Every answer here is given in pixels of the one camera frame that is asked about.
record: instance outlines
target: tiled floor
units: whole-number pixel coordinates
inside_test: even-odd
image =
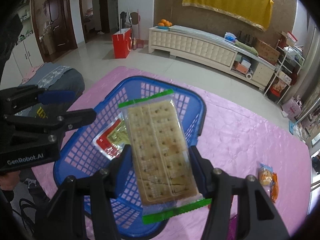
[[[57,63],[77,69],[84,77],[86,90],[118,66],[137,68],[219,95],[288,130],[288,120],[282,117],[280,108],[249,83],[189,60],[171,59],[168,52],[149,54],[147,47],[131,51],[126,59],[114,59],[112,41],[106,34],[64,55]]]

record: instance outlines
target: beige wallpaper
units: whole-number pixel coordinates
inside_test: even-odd
[[[242,21],[210,10],[182,6],[182,0],[155,0],[154,24],[166,19],[176,25],[199,29],[224,36],[225,32],[237,35],[241,30],[275,46],[280,31],[292,31],[297,0],[273,0],[273,13],[268,30],[260,31]]]

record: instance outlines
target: table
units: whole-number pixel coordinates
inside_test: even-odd
[[[289,234],[292,235],[304,221],[310,200],[311,161],[308,147],[261,116],[205,90],[176,83],[167,78],[119,66],[99,80],[71,107],[78,110],[95,107],[123,79],[143,75],[185,87],[198,93],[206,103],[207,113],[197,148],[214,167],[232,176],[244,178],[257,174],[259,162],[263,162],[278,174],[280,193],[276,208]],[[63,144],[73,134],[68,131]],[[49,198],[57,191],[53,180],[53,163],[32,168],[41,187]],[[236,213],[234,198],[231,216]],[[154,239],[200,239],[208,215],[203,207],[169,220],[165,229]],[[93,239],[91,220],[86,218],[88,237]]]

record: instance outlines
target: white cupboard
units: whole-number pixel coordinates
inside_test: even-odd
[[[43,63],[43,60],[40,54],[35,34],[33,33],[29,37],[27,37],[23,41],[23,43],[26,48],[27,56],[30,60],[31,66],[36,67],[41,65]]]
[[[24,47],[23,41],[18,43],[13,48],[12,52],[17,62],[18,68],[20,69],[22,76],[24,76],[31,68],[31,63],[27,56],[26,48]]]
[[[22,76],[43,63],[34,33],[18,43],[12,52]]]
[[[18,68],[18,65],[14,59],[13,53],[4,65],[3,74],[0,83],[0,90],[17,87],[22,81],[22,75]]]

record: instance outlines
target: curtain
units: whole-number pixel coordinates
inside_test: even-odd
[[[260,30],[267,30],[272,15],[272,0],[183,0],[183,6],[195,6],[223,13]]]

